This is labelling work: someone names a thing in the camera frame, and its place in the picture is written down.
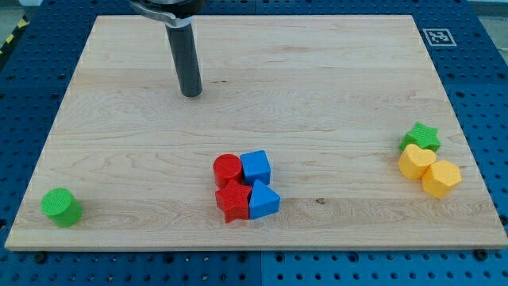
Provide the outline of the silver robot arm clamp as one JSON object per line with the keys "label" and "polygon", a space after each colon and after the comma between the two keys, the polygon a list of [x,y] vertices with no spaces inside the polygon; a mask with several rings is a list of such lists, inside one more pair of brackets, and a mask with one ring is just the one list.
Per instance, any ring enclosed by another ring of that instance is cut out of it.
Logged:
{"label": "silver robot arm clamp", "polygon": [[132,10],[169,28],[189,25],[206,7],[207,0],[129,0]]}

